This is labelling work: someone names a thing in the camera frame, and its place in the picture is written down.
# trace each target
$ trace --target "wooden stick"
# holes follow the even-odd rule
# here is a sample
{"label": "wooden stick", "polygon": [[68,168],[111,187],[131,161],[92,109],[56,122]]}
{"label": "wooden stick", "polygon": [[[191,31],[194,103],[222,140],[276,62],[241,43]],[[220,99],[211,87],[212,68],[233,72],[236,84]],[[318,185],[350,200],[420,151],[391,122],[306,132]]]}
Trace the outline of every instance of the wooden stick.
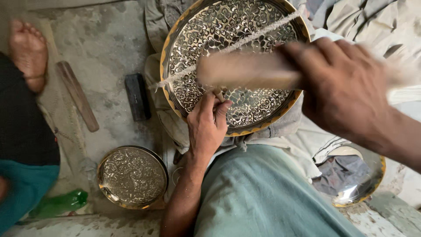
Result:
{"label": "wooden stick", "polygon": [[59,75],[61,75],[67,90],[69,90],[69,93],[72,96],[73,101],[75,102],[76,107],[80,112],[80,115],[88,127],[88,130],[90,132],[97,131],[99,129],[98,122],[96,121],[92,109],[89,106],[88,100],[86,99],[85,93],[77,81],[75,73],[73,72],[69,63],[66,61],[58,62],[56,63],[56,69]]}
{"label": "wooden stick", "polygon": [[215,89],[213,89],[213,93],[215,94],[216,98],[218,98],[218,100],[221,103],[224,103],[225,98],[222,96],[222,90],[219,87],[216,87]]}
{"label": "wooden stick", "polygon": [[197,79],[203,85],[227,88],[299,89],[299,70],[277,53],[216,53],[201,57]]}

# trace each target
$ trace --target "blurred hand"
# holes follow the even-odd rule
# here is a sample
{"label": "blurred hand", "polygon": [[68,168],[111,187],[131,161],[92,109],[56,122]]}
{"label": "blurred hand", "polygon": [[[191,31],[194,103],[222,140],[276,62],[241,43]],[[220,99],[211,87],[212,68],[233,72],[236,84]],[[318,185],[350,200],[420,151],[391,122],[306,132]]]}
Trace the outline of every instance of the blurred hand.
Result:
{"label": "blurred hand", "polygon": [[377,145],[392,126],[384,67],[360,45],[320,38],[283,49],[306,80],[303,113],[322,129],[360,145]]}
{"label": "blurred hand", "polygon": [[190,136],[189,153],[195,162],[207,166],[221,145],[228,129],[226,112],[231,105],[230,100],[220,104],[212,92],[206,92],[187,116]]}

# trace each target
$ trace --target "foot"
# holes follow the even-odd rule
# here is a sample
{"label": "foot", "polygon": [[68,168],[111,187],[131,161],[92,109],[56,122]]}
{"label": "foot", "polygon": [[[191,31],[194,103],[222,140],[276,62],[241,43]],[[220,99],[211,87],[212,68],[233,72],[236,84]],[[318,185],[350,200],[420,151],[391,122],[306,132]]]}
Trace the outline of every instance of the foot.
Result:
{"label": "foot", "polygon": [[41,92],[45,85],[47,43],[41,32],[30,23],[12,20],[9,38],[10,56],[16,67],[24,73],[29,89]]}

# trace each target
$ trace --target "teal cloth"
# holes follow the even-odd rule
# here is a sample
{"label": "teal cloth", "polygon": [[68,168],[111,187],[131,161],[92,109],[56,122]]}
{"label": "teal cloth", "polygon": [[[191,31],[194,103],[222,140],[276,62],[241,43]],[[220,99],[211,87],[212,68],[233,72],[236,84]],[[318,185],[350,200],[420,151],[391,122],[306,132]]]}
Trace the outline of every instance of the teal cloth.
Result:
{"label": "teal cloth", "polygon": [[9,182],[9,191],[0,201],[0,236],[34,208],[59,175],[58,165],[26,165],[0,160],[0,176]]}
{"label": "teal cloth", "polygon": [[218,157],[202,184],[195,236],[364,236],[302,177],[282,149]]}

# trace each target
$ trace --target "floral engraved pattern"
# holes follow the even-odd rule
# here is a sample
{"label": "floral engraved pattern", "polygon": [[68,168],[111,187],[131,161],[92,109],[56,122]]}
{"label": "floral engraved pattern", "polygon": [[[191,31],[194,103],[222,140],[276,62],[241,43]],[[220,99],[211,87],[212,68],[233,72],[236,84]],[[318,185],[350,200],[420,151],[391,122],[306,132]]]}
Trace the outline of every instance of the floral engraved pattern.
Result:
{"label": "floral engraved pattern", "polygon": [[[188,20],[170,47],[170,75],[196,64],[200,55],[219,51],[263,27],[283,18],[286,13],[261,0],[222,0],[199,11]],[[261,35],[243,45],[238,51],[270,53],[278,43],[297,41],[291,23]],[[169,86],[182,108],[191,112],[205,92],[196,80],[196,73],[185,75]],[[254,124],[282,106],[290,91],[275,89],[223,89],[225,99],[234,104],[227,113],[229,128]]]}

